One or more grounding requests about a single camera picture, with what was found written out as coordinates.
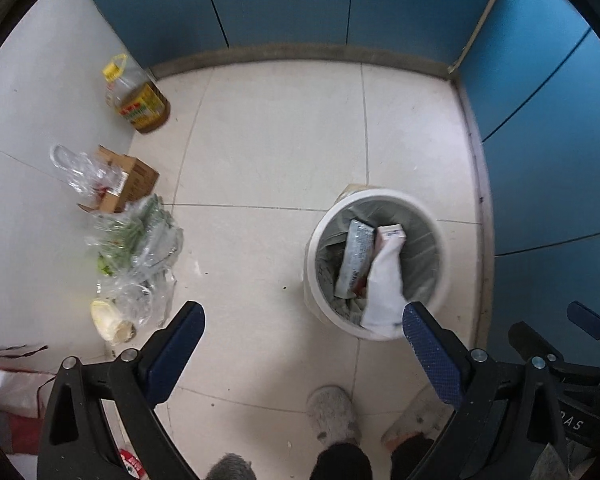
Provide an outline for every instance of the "gray slipper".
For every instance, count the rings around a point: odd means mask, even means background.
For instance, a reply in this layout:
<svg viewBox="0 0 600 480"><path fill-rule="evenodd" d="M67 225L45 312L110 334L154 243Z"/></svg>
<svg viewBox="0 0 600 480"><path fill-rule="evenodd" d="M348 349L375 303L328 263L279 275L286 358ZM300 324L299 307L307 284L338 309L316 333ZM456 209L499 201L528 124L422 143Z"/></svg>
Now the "gray slipper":
<svg viewBox="0 0 600 480"><path fill-rule="evenodd" d="M318 440L325 446L337 442L360 443L356 412L347 393L339 386L323 386L306 401L306 414Z"/></svg>
<svg viewBox="0 0 600 480"><path fill-rule="evenodd" d="M410 433L422 433L425 438L436 440L453 412L453 407L442 402L433 386L427 384L384 432L380 442L385 444Z"/></svg>

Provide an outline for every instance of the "silver screw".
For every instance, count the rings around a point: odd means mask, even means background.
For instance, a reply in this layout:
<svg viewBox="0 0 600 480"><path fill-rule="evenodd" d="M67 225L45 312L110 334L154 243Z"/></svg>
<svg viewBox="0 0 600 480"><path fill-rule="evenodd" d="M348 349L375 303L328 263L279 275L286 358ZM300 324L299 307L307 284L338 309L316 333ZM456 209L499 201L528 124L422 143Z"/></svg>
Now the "silver screw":
<svg viewBox="0 0 600 480"><path fill-rule="evenodd" d="M482 350L481 348L474 348L471 350L471 359L476 361L477 363L483 363L487 360L487 352Z"/></svg>
<svg viewBox="0 0 600 480"><path fill-rule="evenodd" d="M538 356L531 358L531 364L538 370L542 370L544 368L544 366L546 365L546 363L544 362L544 359L542 359L541 357L538 357Z"/></svg>
<svg viewBox="0 0 600 480"><path fill-rule="evenodd" d="M62 361L62 368L65 370L71 370L78 363L78 359L75 357L68 357L64 361Z"/></svg>
<svg viewBox="0 0 600 480"><path fill-rule="evenodd" d="M122 352L122 354L120 354L120 359L122 359L125 363L130 363L136 357L138 357L138 350L135 348L127 348Z"/></svg>

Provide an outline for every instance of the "white label sticker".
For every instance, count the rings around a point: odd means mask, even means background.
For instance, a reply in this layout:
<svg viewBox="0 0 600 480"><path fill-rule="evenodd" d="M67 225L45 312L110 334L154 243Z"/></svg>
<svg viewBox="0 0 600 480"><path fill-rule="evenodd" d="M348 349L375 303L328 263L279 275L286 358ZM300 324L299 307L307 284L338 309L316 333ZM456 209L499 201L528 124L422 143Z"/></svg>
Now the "white label sticker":
<svg viewBox="0 0 600 480"><path fill-rule="evenodd" d="M112 187L109 189L109 192L110 192L112 195L115 195L115 196L120 196L120 193L122 193L122 189L123 189L123 187L125 187L126 180L127 180L128 178L129 178L129 174L128 174L128 173L125 173L125 171L123 171L123 172L122 172L122 174L120 175L120 180L119 180L119 181L116 183L116 185L115 185L115 186L112 186Z"/></svg>

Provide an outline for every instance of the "white trash can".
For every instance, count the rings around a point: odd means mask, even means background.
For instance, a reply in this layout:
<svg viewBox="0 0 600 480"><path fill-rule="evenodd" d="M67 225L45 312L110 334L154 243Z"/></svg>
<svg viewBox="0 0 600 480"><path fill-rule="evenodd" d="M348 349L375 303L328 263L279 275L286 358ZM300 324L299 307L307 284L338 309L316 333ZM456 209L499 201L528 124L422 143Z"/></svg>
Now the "white trash can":
<svg viewBox="0 0 600 480"><path fill-rule="evenodd" d="M304 254L304 302L322 322L334 324L360 339L404 337L401 326L382 336L350 322L334 310L333 295L347 231L352 219L371 227L401 224L406 240L400 251L402 294L420 301L432 314L442 307L449 283L448 246L435 217L416 199L391 189L366 189L349 195L327 211L309 239Z"/></svg>

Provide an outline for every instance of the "person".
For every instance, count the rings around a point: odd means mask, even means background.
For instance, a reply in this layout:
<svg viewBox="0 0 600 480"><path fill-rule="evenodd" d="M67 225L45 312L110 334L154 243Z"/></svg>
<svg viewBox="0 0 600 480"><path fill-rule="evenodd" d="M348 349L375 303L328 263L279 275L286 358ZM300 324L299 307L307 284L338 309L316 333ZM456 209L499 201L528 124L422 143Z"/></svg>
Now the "person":
<svg viewBox="0 0 600 480"><path fill-rule="evenodd" d="M339 386L324 386L306 404L316 438L326 448L318 455L310 480L372 480L371 463L360 449L360 427L353 403ZM453 408L428 384L382 436L391 454L391 480L404 480L444 428Z"/></svg>

